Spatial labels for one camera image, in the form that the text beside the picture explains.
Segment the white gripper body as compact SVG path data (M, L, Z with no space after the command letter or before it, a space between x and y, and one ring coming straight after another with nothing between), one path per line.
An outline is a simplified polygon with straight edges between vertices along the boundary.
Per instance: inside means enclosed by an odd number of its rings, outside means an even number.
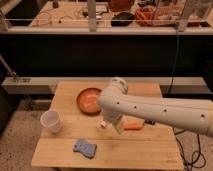
M123 121L121 114L111 111L104 111L103 119L106 122L111 123L118 134L121 134L123 132Z

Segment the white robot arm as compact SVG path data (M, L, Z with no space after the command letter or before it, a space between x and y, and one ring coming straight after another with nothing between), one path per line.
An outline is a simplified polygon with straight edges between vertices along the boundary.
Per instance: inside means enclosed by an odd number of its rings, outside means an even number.
M98 97L104 119L116 128L126 114L213 138L210 100L134 96L127 92L127 82L113 77Z

